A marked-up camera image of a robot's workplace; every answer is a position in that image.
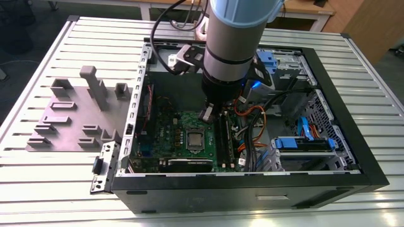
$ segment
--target motherboard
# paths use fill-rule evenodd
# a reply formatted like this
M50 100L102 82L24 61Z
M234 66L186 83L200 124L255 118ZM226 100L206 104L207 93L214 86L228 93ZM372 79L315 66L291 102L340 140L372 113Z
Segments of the motherboard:
M231 112L223 111L210 125L199 120L198 111L176 111L166 97L158 97L155 105L154 139L140 139L136 144L138 152L131 154L134 172L176 172L176 166L187 166L191 172L239 171L232 140L238 123Z

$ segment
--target cpu socket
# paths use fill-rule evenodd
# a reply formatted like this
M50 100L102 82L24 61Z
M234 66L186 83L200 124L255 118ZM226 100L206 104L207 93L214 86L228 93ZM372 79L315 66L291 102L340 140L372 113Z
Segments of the cpu socket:
M187 130L187 149L188 150L204 149L204 129Z

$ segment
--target black case frame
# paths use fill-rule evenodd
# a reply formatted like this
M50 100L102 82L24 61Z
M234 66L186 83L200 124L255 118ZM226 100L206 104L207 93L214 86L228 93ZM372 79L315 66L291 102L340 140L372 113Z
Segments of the black case frame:
M172 44L204 44L204 41L170 39L155 42L171 48ZM390 184L315 50L260 47L302 51L362 174L115 177L112 192L135 213L318 208Z

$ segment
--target slotted aluminum table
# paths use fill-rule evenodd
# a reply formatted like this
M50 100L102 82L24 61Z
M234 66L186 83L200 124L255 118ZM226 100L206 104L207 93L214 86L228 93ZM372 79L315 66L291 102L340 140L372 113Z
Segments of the slotted aluminum table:
M86 86L95 65L106 86L135 86L143 38L154 22L82 17L68 21L0 128L0 223L60 226L404 226L404 109L351 39L266 30L263 44L315 48L391 185L320 209L134 215L115 195L90 195L98 153L27 152L55 78ZM194 39L163 23L160 38Z

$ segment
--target blue led light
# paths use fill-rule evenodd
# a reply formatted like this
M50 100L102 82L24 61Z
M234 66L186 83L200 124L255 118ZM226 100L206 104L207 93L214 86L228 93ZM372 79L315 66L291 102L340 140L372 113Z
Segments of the blue led light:
M259 85L262 84L262 82L255 82L254 85L251 86L251 88L256 88Z

